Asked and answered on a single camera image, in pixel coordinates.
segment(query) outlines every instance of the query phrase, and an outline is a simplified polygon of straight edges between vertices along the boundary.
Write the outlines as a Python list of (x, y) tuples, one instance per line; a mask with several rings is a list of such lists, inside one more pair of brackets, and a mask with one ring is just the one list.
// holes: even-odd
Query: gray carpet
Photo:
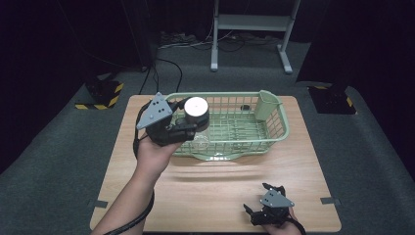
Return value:
[[(309, 44), (290, 43), (294, 73), (284, 74), (275, 45), (245, 46), (219, 52), (211, 72), (210, 50), (170, 48), (158, 57), (183, 70), (179, 92), (258, 91), (295, 96), (318, 160), (337, 205), (337, 234), (414, 234), (415, 185), (359, 93), (349, 88), (358, 114), (319, 115), (296, 83)], [(232, 49), (235, 45), (221, 44)], [(156, 61), (160, 92), (175, 91), (178, 69)], [(0, 175), (0, 234), (88, 234), (89, 221), (106, 173), (128, 98), (138, 94), (145, 74), (125, 70), (115, 107), (81, 111), (74, 102), (87, 96), (81, 87), (62, 111), (33, 139), (20, 158)], [(150, 77), (143, 94), (156, 93)]]

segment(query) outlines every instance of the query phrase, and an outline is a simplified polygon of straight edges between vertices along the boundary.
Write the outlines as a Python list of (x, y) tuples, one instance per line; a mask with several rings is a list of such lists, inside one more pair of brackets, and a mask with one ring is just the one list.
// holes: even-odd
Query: forearm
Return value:
[[(92, 234), (105, 234), (135, 219), (149, 204), (156, 181), (135, 172)], [(142, 234), (144, 221), (123, 234)]]

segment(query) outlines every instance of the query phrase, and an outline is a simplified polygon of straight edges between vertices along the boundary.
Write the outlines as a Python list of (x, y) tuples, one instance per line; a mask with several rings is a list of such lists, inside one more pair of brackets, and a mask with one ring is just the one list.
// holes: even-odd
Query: wire basket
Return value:
[[(197, 133), (194, 141), (183, 143), (174, 156), (229, 161), (261, 155), (290, 132), (282, 102), (268, 91), (173, 93), (165, 99), (173, 102), (187, 97), (201, 97), (207, 101), (209, 127)], [(172, 121), (184, 116), (184, 110), (177, 110)], [(207, 142), (197, 141), (198, 135)]]

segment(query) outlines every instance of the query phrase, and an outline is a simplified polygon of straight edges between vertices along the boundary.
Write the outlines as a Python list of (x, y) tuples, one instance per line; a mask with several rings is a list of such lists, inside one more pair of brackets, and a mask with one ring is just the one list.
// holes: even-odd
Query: wooden table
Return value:
[[(135, 167), (132, 152), (139, 109), (153, 96), (132, 96), (115, 141), (90, 226), (94, 228), (127, 183)], [(261, 156), (231, 162), (203, 162), (192, 157), (172, 157), (161, 175), (153, 210), (146, 219), (147, 232), (263, 232), (252, 226), (243, 204), (254, 211), (266, 193), (262, 182), (283, 185), (295, 214), (308, 232), (336, 232), (342, 227), (333, 204), (322, 204), (330, 192), (317, 160), (296, 98), (282, 96), (290, 126), (289, 136)]]

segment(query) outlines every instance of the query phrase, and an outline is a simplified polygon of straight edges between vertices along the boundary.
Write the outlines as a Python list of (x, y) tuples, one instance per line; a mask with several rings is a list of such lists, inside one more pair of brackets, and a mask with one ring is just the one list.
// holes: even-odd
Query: white metal stand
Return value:
[(210, 70), (217, 71), (217, 33), (220, 29), (236, 30), (263, 30), (263, 31), (285, 31), (283, 43), (277, 45), (277, 51), (284, 66), (285, 73), (292, 73), (290, 62), (287, 57), (286, 49), (290, 40), (290, 34), (296, 21), (297, 11), (300, 0), (295, 0), (294, 8), (287, 17), (280, 16), (247, 16), (247, 15), (224, 15), (219, 14), (219, 0), (214, 2), (213, 19), (213, 45), (211, 47)]

